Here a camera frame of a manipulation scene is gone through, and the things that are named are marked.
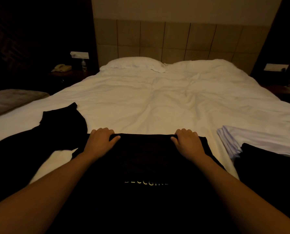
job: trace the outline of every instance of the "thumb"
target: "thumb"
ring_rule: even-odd
[[[111,141],[110,141],[110,146],[113,147],[118,140],[120,140],[121,136],[116,136],[115,138],[113,138]]]
[[[178,139],[177,138],[175,138],[175,137],[171,137],[171,140],[172,140],[172,142],[175,144],[175,146],[177,147],[177,148],[179,148],[179,141],[178,141]]]

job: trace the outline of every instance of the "white duvet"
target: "white duvet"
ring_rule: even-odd
[[[173,134],[181,128],[197,131],[207,138],[226,170],[237,177],[217,135],[219,127],[230,125],[290,138],[290,104],[233,64],[213,60],[197,61],[193,68],[180,66],[169,65],[165,73],[140,68],[101,71],[0,116],[0,140],[37,126],[43,111],[76,102],[88,132],[100,127],[138,134]],[[34,180],[70,158],[71,151],[53,153]]]

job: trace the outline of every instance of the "forearm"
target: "forearm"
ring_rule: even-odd
[[[290,219],[250,188],[221,169],[210,157],[194,164],[209,180],[243,233],[290,233]]]
[[[93,162],[80,154],[0,202],[0,233],[45,233]]]

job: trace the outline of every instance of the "water bottle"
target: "water bottle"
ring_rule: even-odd
[[[86,72],[86,71],[87,71],[87,68],[86,68],[86,63],[85,63],[85,61],[84,61],[84,59],[83,59],[83,58],[82,58],[81,65],[82,65],[82,70],[83,70],[83,72]]]

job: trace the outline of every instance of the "beige cushion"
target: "beige cushion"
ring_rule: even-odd
[[[48,97],[48,93],[32,90],[1,90],[0,115],[34,100]]]

